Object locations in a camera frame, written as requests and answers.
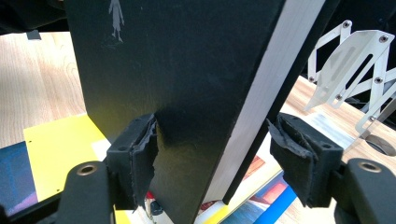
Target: light wood table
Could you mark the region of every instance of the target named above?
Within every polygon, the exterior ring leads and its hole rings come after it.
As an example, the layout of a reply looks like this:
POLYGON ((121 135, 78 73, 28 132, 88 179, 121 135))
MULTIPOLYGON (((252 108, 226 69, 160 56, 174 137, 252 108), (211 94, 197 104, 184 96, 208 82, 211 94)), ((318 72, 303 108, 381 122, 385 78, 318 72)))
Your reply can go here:
MULTIPOLYGON (((0 148, 23 141, 25 128, 85 113, 70 34, 41 37, 42 40, 31 41, 26 35, 0 36, 0 148)), ((282 111, 300 117, 321 111, 350 135, 357 136, 353 127, 362 113, 350 105, 343 104, 338 110, 322 105, 302 111, 314 88, 300 78, 282 111)), ((380 132, 387 140, 396 141, 393 130, 385 127, 380 132)), ((396 173, 395 158, 374 151, 362 140, 346 153, 344 160, 355 157, 380 161, 396 173)), ((278 222, 334 223, 332 211, 333 208, 304 209, 296 200, 278 222)))

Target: stick figure drawing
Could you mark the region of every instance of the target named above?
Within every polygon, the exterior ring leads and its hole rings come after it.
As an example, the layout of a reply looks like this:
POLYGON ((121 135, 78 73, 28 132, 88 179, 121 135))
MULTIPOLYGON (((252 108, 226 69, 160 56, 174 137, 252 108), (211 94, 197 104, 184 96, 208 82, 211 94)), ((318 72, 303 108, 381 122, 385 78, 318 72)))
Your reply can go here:
POLYGON ((122 25, 124 24, 123 16, 122 16, 122 11, 121 11, 121 5, 119 0, 111 0, 110 7, 108 8, 108 14, 113 11, 113 36, 116 38, 116 31, 119 34, 119 41, 122 42, 122 39, 120 37, 120 20, 122 22, 122 25))

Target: wooden surface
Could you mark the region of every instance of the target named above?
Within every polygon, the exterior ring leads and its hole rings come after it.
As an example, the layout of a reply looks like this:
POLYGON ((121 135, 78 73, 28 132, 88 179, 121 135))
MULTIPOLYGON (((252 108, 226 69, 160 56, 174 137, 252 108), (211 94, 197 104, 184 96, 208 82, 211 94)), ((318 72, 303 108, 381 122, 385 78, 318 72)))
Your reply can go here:
MULTIPOLYGON (((42 40, 28 41, 26 35, 0 36, 0 148, 23 141, 22 130, 55 119, 85 112, 78 70, 69 33, 41 34, 42 40)), ((352 136, 362 113, 343 104, 334 110, 328 105, 302 111, 314 89, 300 78, 282 111, 298 116, 321 111, 352 136)), ((396 142, 389 128, 375 129, 378 135, 396 142)), ((344 156, 381 161, 396 173, 396 159, 358 141, 344 156)), ((334 223, 333 207, 304 209, 294 201, 279 223, 334 223)))
POLYGON ((0 35, 0 148, 22 130, 85 113, 69 33, 0 35))

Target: book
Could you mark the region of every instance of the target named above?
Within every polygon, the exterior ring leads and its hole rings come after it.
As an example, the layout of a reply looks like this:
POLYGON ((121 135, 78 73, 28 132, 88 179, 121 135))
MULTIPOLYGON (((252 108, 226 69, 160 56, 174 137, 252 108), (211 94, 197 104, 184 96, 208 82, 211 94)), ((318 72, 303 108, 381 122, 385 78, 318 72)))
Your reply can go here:
POLYGON ((318 40, 330 17, 325 3, 65 2, 96 126, 112 143, 132 119, 155 114, 149 190, 172 221, 192 223, 202 203, 234 194, 263 122, 286 99, 277 102, 278 93, 291 89, 285 80, 297 78, 309 56, 301 52, 315 45, 305 40, 318 40))

